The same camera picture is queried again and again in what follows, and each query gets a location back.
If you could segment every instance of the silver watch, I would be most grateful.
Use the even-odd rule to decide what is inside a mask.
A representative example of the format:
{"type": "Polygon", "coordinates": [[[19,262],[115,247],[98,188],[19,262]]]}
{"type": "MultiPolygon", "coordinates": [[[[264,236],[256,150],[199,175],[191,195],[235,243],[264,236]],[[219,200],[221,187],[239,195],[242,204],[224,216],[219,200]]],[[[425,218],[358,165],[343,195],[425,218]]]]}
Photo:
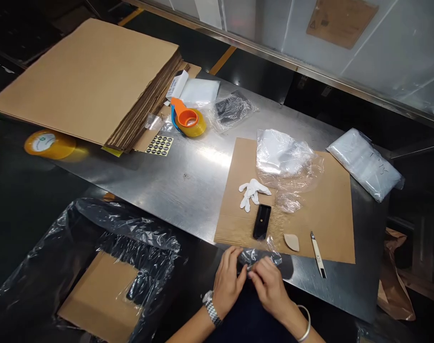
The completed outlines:
{"type": "Polygon", "coordinates": [[[204,297],[203,297],[203,304],[207,308],[207,313],[209,313],[209,316],[211,317],[212,322],[216,327],[218,327],[222,321],[218,317],[218,314],[216,312],[216,309],[214,308],[214,305],[212,303],[212,295],[214,294],[213,291],[208,291],[204,297]]]}

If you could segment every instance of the wall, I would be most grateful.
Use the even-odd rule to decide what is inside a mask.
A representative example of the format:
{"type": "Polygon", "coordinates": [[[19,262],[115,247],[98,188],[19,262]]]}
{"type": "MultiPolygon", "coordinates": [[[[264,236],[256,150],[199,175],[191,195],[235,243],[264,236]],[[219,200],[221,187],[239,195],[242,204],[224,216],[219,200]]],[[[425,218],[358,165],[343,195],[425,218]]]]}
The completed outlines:
{"type": "Polygon", "coordinates": [[[306,33],[314,0],[170,0],[175,10],[200,18],[196,8],[205,8],[214,15],[202,15],[206,23],[220,28],[220,16],[224,30],[434,114],[434,0],[368,2],[378,11],[346,49],[306,33]]]}

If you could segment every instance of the dark pants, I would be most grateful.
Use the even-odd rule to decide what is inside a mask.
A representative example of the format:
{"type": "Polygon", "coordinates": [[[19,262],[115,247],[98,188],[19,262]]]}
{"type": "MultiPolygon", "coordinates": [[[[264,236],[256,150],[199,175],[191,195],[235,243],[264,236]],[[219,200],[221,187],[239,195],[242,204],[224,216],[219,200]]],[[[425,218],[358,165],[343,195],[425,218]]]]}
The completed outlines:
{"type": "Polygon", "coordinates": [[[251,280],[247,280],[235,305],[206,340],[207,343],[296,342],[274,317],[265,311],[251,280]]]}

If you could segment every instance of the black phone case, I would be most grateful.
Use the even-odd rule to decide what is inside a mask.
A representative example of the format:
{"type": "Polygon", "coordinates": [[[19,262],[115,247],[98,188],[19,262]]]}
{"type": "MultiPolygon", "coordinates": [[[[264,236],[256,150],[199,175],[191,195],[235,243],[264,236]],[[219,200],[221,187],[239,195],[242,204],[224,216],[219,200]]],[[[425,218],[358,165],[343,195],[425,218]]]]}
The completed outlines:
{"type": "Polygon", "coordinates": [[[253,237],[258,239],[266,238],[268,230],[269,216],[271,215],[271,206],[260,204],[258,206],[257,218],[255,219],[253,237]]]}

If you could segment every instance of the bangle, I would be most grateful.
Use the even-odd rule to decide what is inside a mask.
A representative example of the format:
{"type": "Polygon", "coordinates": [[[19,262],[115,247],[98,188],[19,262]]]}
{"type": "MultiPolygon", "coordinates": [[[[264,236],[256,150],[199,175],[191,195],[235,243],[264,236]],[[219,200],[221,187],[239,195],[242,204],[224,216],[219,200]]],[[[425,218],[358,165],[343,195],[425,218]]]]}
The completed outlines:
{"type": "Polygon", "coordinates": [[[297,305],[298,308],[303,308],[306,313],[308,314],[308,328],[306,329],[306,332],[304,333],[304,335],[302,335],[299,339],[297,339],[298,343],[301,343],[302,341],[304,341],[308,335],[309,332],[311,331],[311,315],[309,314],[309,311],[306,307],[304,307],[303,305],[297,305]]]}

